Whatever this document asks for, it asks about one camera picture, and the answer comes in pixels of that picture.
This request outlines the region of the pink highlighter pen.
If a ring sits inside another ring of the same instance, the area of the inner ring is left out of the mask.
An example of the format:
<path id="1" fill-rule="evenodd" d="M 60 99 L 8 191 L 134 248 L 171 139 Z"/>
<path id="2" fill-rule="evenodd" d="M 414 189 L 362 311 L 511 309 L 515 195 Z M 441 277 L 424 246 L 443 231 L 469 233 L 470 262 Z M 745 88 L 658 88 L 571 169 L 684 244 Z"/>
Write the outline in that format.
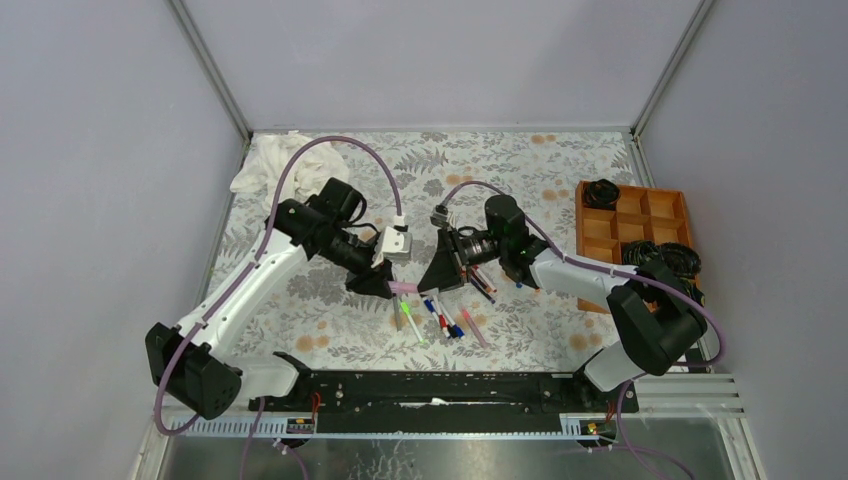
<path id="1" fill-rule="evenodd" d="M 418 295 L 420 293 L 418 285 L 410 282 L 389 281 L 388 287 L 395 295 Z"/>

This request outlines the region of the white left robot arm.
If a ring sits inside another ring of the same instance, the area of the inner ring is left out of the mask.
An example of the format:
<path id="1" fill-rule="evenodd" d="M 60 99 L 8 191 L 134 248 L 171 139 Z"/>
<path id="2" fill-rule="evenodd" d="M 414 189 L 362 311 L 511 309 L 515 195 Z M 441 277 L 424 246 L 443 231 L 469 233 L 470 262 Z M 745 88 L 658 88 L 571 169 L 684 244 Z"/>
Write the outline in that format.
<path id="1" fill-rule="evenodd" d="M 348 291 L 391 297 L 389 256 L 407 251 L 408 225 L 397 213 L 392 224 L 363 241 L 351 230 L 366 205 L 359 191 L 336 178 L 304 202 L 284 200 L 224 284 L 176 325 L 152 326 L 145 349 L 157 387 L 154 411 L 161 411 L 165 395 L 204 420 L 260 397 L 272 397 L 288 411 L 304 407 L 311 387 L 298 367 L 282 358 L 235 360 L 230 353 L 258 309 L 316 256 L 346 270 Z"/>

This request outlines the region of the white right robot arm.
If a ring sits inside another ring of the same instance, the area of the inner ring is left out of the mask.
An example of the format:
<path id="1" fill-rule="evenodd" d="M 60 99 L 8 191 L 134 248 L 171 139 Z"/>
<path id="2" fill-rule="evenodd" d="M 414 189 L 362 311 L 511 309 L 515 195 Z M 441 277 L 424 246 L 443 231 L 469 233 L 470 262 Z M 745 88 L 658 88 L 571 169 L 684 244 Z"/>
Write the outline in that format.
<path id="1" fill-rule="evenodd" d="M 573 396 L 583 410 L 601 410 L 612 400 L 613 389 L 627 380 L 664 375 L 707 332 L 703 306 L 662 261 L 637 267 L 569 256 L 510 195 L 488 198 L 484 216 L 484 229 L 467 229 L 455 226 L 445 202 L 433 208 L 437 247 L 419 292 L 459 288 L 469 283 L 473 267 L 495 261 L 522 286 L 604 307 L 618 340 L 579 368 L 583 378 L 575 382 Z"/>

